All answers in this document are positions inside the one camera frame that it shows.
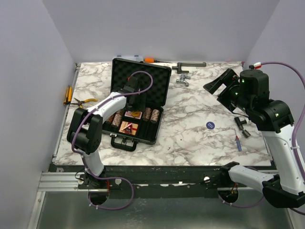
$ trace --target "metal faucet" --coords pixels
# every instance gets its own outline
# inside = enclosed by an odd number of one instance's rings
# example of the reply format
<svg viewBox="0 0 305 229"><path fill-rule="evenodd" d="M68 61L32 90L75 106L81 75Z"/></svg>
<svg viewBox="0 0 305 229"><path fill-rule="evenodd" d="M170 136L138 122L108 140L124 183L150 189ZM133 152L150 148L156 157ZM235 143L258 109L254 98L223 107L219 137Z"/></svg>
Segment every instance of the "metal faucet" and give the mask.
<svg viewBox="0 0 305 229"><path fill-rule="evenodd" d="M183 84L185 84L186 87L188 87L189 83L187 81L185 81L185 78L190 79L190 76L182 74L182 75L180 75L180 80L176 80L176 83L183 83Z"/></svg>

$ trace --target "marble tabletop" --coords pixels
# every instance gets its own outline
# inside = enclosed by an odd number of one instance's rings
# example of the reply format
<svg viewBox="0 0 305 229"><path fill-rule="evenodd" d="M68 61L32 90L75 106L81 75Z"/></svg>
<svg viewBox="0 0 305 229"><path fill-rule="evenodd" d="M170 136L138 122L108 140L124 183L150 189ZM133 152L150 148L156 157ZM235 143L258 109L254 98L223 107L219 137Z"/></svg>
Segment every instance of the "marble tabletop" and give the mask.
<svg viewBox="0 0 305 229"><path fill-rule="evenodd" d="M172 67L176 63L159 65ZM203 89L203 85L220 76L227 68L237 73L242 71L240 62L211 62L206 67L186 67L191 77L187 80L189 87L176 83L179 75L172 71L156 144L139 143L134 152L128 152L113 148L111 138L103 134L99 147L102 162L121 166L221 166L237 161L245 166L269 166L270 156L255 125L249 123L245 126L251 134L245 138L234 122L237 115L216 100L217 92L211 95ZM110 93L111 73L111 62L82 63L73 97L81 100L97 98L100 102ZM87 103L84 108L96 103ZM71 144L66 140L76 108L75 105L69 108L55 161L57 165L82 165L81 157L72 152ZM214 122L215 128L208 129L207 122ZM240 138L241 152L238 152L234 140L234 128Z"/></svg>

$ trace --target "robotic arm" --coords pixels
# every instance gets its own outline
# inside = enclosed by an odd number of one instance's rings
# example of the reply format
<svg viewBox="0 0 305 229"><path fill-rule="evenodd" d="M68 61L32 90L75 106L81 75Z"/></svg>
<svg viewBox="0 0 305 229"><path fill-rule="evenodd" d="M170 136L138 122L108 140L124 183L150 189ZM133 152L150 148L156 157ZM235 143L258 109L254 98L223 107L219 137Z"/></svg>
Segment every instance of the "robotic arm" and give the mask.
<svg viewBox="0 0 305 229"><path fill-rule="evenodd" d="M134 76L145 73L151 78L151 84L140 91L142 82ZM75 110L67 140L72 144L72 150L82 157L85 169L94 176L99 176L104 170L98 147L102 139L102 125L112 114L121 109L130 111L144 111L145 94L153 85L152 76L144 71L134 72L122 89L112 92L106 99L88 110L78 108Z"/></svg>
<svg viewBox="0 0 305 229"><path fill-rule="evenodd" d="M222 84L226 88L217 100L229 111L235 108L245 111L249 119L262 131L278 168L279 175L260 173L236 162L222 167L223 182L242 183L263 193L276 208L298 208L305 203L305 181L301 169L305 166L297 148L302 168L293 152L292 132L294 120L287 104L269 99L268 75L249 69L237 74L228 69L216 80L204 86L213 94Z"/></svg>
<svg viewBox="0 0 305 229"><path fill-rule="evenodd" d="M150 86L142 91L141 81L134 77L137 73L145 73L151 78ZM149 90L152 84L150 74L135 72L124 88L112 92L88 110L78 108L75 111L67 140L72 144L72 150L82 156L86 171L94 178L98 178L104 170L97 152L104 120L123 108L143 111L145 96L142 93ZM298 147L293 147L291 136L295 128L294 120L287 104L269 99L268 75L260 70L249 69L242 71L238 77L232 69L228 69L216 80L206 84L204 89L213 94L222 84L226 88L217 100L231 112L237 107L246 112L266 139L279 171L277 175L264 174L231 162L220 168L222 185L232 182L247 185L262 192L276 208L298 208L305 204L305 163Z"/></svg>

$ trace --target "small screwdriver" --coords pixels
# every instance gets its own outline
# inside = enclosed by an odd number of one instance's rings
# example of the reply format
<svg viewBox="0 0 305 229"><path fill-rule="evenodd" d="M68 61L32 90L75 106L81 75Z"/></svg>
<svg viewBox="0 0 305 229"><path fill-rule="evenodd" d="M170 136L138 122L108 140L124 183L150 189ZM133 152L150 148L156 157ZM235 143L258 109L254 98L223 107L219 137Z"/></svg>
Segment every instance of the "small screwdriver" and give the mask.
<svg viewBox="0 0 305 229"><path fill-rule="evenodd" d="M237 144L238 151L242 151L242 146L240 145L240 141L239 141L239 138L238 138L238 136L237 136L236 130L235 130L235 135L236 135L235 141L236 141L236 144Z"/></svg>

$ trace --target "pliers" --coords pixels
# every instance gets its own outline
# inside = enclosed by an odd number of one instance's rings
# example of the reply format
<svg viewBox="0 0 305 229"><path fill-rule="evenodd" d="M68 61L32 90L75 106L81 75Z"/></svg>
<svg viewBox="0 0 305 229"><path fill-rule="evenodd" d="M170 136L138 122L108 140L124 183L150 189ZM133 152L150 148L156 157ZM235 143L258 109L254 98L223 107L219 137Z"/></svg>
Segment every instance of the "pliers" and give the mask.
<svg viewBox="0 0 305 229"><path fill-rule="evenodd" d="M88 102L97 102L98 100L97 99L86 99L86 100L78 100L77 98L74 98L77 103L70 103L70 104L73 104L73 105L78 105L80 108L83 108L82 104L84 103L88 103Z"/></svg>

